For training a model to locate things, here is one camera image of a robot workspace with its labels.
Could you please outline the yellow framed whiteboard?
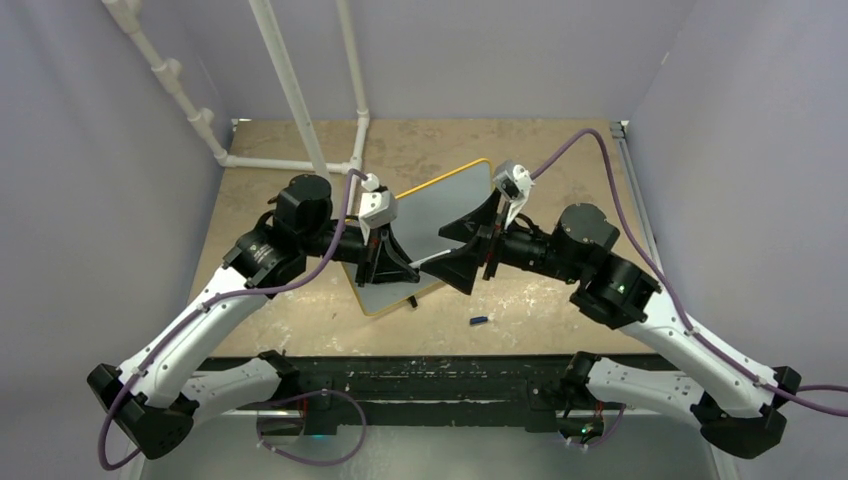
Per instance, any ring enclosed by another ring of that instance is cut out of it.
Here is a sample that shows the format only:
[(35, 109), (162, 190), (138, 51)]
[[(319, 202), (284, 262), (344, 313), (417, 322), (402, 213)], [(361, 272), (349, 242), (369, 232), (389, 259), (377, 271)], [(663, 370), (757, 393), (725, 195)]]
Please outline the yellow framed whiteboard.
[[(442, 238), (438, 230), (477, 208), (492, 192), (493, 167), (481, 158), (398, 196), (398, 218), (392, 230), (400, 246), (413, 261), (457, 248), (459, 241)], [(377, 316), (408, 303), (443, 285), (437, 278), (423, 274), (417, 283), (365, 285), (354, 282), (356, 266), (342, 268), (363, 314)]]

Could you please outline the whiteboard marker pen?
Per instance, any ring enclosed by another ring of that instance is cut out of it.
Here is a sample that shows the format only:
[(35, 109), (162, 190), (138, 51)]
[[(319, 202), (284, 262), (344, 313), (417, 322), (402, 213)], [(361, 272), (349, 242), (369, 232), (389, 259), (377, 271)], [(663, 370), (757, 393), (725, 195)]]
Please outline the whiteboard marker pen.
[(426, 262), (428, 262), (428, 261), (431, 261), (431, 260), (435, 260), (435, 259), (438, 259), (438, 258), (444, 257), (444, 256), (446, 256), (446, 255), (448, 255), (448, 254), (450, 254), (450, 253), (453, 253), (454, 251), (455, 251), (455, 248), (442, 250), (442, 251), (440, 251), (440, 252), (437, 252), (437, 253), (434, 253), (434, 254), (428, 255), (428, 256), (426, 256), (426, 257), (424, 257), (424, 258), (421, 258), (421, 259), (419, 259), (419, 260), (412, 261), (412, 262), (409, 264), (409, 266), (410, 266), (411, 268), (413, 268), (413, 269), (419, 269), (419, 268), (420, 268), (420, 267), (421, 267), (424, 263), (426, 263)]

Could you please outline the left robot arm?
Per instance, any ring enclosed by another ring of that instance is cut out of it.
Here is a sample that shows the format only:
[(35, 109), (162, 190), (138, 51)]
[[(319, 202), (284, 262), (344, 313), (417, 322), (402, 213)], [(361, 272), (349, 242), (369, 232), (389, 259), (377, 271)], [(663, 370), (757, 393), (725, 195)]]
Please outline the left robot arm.
[(362, 186), (353, 219), (333, 216), (332, 187), (318, 175), (296, 176), (255, 226), (224, 256), (201, 293), (154, 340), (117, 366), (101, 364), (87, 382), (137, 454), (161, 458), (196, 425), (252, 404), (284, 409), (305, 393), (299, 370), (282, 353), (267, 351), (229, 370), (197, 370), (245, 319), (275, 296), (307, 285), (321, 266), (353, 263), (358, 285), (415, 283), (419, 273), (391, 224), (397, 201), (373, 174), (351, 170), (345, 188)]

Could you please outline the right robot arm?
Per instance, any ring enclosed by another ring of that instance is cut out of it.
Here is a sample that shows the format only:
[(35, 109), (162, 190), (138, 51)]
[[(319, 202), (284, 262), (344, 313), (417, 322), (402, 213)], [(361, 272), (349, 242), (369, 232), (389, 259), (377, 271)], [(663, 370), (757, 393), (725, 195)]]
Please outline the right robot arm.
[(753, 459), (778, 445), (787, 420), (780, 409), (801, 377), (792, 368), (753, 361), (674, 309), (671, 296), (638, 265), (615, 254), (618, 229), (589, 203), (567, 206), (551, 232), (506, 222), (500, 197), (443, 226), (460, 247), (421, 270), (470, 294), (477, 277), (499, 265), (574, 286), (570, 300), (590, 320), (634, 338), (669, 361), (665, 372), (577, 353), (548, 395), (568, 408), (632, 405), (696, 427), (716, 448)]

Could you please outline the aluminium table frame rail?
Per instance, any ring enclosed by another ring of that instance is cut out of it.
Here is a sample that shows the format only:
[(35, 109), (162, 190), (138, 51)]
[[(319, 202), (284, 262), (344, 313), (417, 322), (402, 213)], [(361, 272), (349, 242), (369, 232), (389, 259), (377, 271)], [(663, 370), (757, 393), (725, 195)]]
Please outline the aluminium table frame rail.
[[(626, 139), (627, 121), (613, 121), (609, 125), (610, 133), (619, 152), (620, 163), (626, 171), (628, 189), (632, 202), (639, 217), (642, 231), (642, 245), (647, 249), (649, 257), (655, 262), (661, 272), (664, 271), (662, 260), (657, 249), (654, 232), (648, 216), (646, 204), (639, 185), (637, 172)], [(716, 467), (718, 479), (739, 480), (740, 475), (734, 459), (725, 452), (709, 446)]]

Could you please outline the white PVC pipe frame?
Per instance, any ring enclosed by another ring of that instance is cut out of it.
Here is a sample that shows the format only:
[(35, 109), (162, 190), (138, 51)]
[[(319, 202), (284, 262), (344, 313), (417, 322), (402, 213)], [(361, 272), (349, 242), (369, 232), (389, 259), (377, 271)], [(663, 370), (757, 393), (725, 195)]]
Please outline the white PVC pipe frame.
[(140, 21), (142, 3), (140, 1), (117, 0), (104, 1), (102, 5), (106, 8), (116, 26), (136, 47), (161, 88), (176, 103), (187, 122), (211, 150), (213, 158), (220, 166), (225, 168), (247, 167), (315, 172), (324, 177), (332, 173), (346, 174), (353, 169), (359, 170), (362, 168), (371, 116), (348, 1), (338, 1), (336, 9), (355, 97), (357, 118), (351, 156), (348, 161), (342, 163), (330, 163), (323, 154), (281, 28), (270, 2), (251, 1), (249, 6), (282, 87), (286, 102), (293, 114), (300, 139), (306, 149), (308, 157), (306, 161), (243, 157), (229, 153), (213, 133), (214, 112), (205, 107), (195, 106), (185, 92), (181, 81), (182, 64), (175, 58), (166, 58), (160, 55), (143, 31)]

